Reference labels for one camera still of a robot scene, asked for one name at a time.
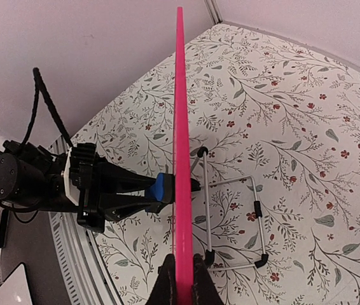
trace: floral tablecloth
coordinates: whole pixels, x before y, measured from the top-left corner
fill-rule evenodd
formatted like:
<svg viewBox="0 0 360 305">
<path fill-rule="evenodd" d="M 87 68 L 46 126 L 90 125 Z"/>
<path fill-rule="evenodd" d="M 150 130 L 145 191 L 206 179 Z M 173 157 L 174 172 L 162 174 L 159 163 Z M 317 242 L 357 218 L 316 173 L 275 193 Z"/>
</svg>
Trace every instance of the floral tablecloth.
<svg viewBox="0 0 360 305">
<path fill-rule="evenodd" d="M 252 174 L 268 264 L 214 272 L 226 304 L 360 304 L 360 73 L 302 46 L 230 25 L 186 45 L 190 158 L 210 181 Z M 130 86 L 75 136 L 144 175 L 172 168 L 174 57 Z M 198 166 L 195 177 L 202 178 Z M 260 256 L 248 181 L 211 192 L 215 266 Z M 203 194 L 195 252 L 206 247 Z M 110 223 L 97 243 L 125 304 L 144 304 L 171 251 L 172 208 Z"/>
</svg>

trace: wall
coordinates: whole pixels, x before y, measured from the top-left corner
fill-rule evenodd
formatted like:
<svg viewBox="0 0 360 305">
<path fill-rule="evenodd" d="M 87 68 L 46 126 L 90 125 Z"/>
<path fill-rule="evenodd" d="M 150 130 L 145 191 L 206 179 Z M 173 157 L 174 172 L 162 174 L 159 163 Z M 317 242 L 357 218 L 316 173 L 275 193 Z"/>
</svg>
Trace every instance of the wall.
<svg viewBox="0 0 360 305">
<path fill-rule="evenodd" d="M 186 40 L 211 25 L 203 0 L 0 1 L 0 127 L 20 140 L 39 67 L 71 134 L 174 51 L 176 7 Z M 44 103 L 31 140 L 59 133 Z"/>
<path fill-rule="evenodd" d="M 217 0 L 224 20 L 315 46 L 360 67 L 360 1 Z"/>
</svg>

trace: pink stick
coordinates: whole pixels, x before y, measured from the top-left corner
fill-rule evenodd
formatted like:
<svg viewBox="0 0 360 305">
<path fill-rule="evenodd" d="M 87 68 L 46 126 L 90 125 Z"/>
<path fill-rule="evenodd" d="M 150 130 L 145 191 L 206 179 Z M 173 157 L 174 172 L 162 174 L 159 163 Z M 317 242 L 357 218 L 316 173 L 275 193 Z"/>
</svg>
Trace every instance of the pink stick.
<svg viewBox="0 0 360 305">
<path fill-rule="evenodd" d="M 176 78 L 174 80 L 174 163 L 176 169 L 176 284 L 179 305 L 191 305 L 193 228 L 190 143 L 188 134 L 186 55 L 183 8 L 177 8 Z"/>
</svg>

